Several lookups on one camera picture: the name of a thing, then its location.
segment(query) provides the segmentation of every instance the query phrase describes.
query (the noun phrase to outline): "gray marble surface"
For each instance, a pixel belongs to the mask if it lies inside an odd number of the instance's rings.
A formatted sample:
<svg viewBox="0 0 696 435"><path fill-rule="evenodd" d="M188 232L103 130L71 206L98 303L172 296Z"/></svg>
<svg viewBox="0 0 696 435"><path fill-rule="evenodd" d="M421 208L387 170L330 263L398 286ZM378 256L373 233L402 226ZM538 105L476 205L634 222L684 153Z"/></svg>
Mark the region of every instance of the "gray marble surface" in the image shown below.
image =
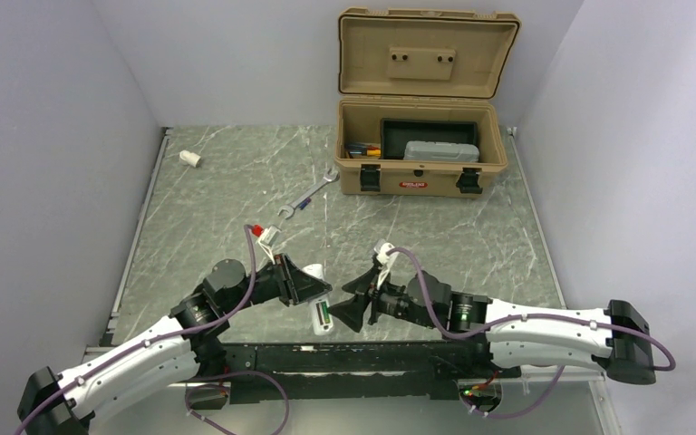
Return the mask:
<svg viewBox="0 0 696 435"><path fill-rule="evenodd" d="M169 144L121 300L114 344L142 332L191 293L219 260L249 269L242 225L277 225L278 252L300 267L325 264L330 302L347 299L342 284L371 265L379 238L416 253L429 273L456 291L523 305L560 307L556 286L511 141L508 170L479 199L345 196L333 183L294 217L276 211L305 191L332 164L335 127L181 127ZM193 169L181 150L201 155ZM265 255L257 249L258 264ZM410 263L400 257L392 282L406 285ZM361 333L336 325L318 337L306 304L270 301L241 311L227 343L438 339L435 330L383 316Z"/></svg>

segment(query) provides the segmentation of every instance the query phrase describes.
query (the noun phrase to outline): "red logo label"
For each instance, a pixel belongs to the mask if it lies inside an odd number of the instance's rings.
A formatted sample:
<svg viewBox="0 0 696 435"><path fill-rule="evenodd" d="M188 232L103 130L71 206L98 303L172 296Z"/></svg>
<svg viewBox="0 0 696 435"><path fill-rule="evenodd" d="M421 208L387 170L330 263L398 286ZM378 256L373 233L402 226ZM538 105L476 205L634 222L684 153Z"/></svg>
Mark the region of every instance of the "red logo label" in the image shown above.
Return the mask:
<svg viewBox="0 0 696 435"><path fill-rule="evenodd" d="M402 181L399 183L399 187L407 189L423 189L428 187L428 183L423 183L422 181Z"/></svg>

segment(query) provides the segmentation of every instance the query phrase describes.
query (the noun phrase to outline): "white wall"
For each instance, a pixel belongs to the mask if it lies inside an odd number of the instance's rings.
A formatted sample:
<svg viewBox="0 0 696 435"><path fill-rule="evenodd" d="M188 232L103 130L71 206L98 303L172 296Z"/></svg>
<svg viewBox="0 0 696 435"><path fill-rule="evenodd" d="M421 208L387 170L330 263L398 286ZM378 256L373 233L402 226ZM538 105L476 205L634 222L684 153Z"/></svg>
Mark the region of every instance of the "white wall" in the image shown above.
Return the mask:
<svg viewBox="0 0 696 435"><path fill-rule="evenodd" d="M0 2L0 434L99 339L159 145L89 0Z"/></svg>
<svg viewBox="0 0 696 435"><path fill-rule="evenodd" d="M631 301L678 360L610 382L624 433L696 433L696 2L586 0L518 138L567 302Z"/></svg>
<svg viewBox="0 0 696 435"><path fill-rule="evenodd" d="M352 5L509 11L523 27L493 101L514 124L583 0L94 0L161 125L334 124L337 17Z"/></svg>

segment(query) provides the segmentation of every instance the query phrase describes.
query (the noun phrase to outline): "floor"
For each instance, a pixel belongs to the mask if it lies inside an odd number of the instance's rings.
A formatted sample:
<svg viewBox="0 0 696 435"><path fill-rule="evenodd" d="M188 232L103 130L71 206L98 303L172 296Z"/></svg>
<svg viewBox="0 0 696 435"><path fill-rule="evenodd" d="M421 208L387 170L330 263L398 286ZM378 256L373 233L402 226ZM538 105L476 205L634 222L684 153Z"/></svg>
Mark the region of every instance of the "floor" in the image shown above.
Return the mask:
<svg viewBox="0 0 696 435"><path fill-rule="evenodd" d="M512 141L504 137L508 169L476 200L345 196L339 183L284 221L276 211L321 178L332 164L333 126L180 127L171 130L146 220L121 299L113 343L147 329L193 291L211 267L235 258L250 267L242 225L277 225L278 252L300 267L325 264L335 290L371 265L379 238L410 248L429 273L456 291L522 305L560 307ZM202 157L179 163L181 150ZM257 251L258 263L265 258ZM392 282L405 285L411 265L400 258ZM317 337L306 304L277 301L240 312L220 339L226 343L438 339L435 330L381 317L354 333L338 324Z"/></svg>

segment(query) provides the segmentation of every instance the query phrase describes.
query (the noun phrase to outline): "wrench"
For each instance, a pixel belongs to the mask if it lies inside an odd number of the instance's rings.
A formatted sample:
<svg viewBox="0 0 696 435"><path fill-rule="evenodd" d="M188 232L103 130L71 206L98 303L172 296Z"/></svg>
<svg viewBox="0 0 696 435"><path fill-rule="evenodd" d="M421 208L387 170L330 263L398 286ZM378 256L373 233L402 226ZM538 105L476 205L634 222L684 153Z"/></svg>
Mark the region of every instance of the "wrench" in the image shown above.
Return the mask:
<svg viewBox="0 0 696 435"><path fill-rule="evenodd" d="M319 189L333 181L336 181L338 178L340 178L340 172L338 172L334 168L327 169L324 173L324 177L316 181L316 183L313 184L313 186L311 186L310 188L308 188L308 190L306 190L305 193L300 196L300 198L290 202L289 204L281 206L281 208L278 209L278 216L282 216L282 213L284 213L284 219L291 218L295 214L295 208L297 206L299 206L306 199L310 198Z"/></svg>

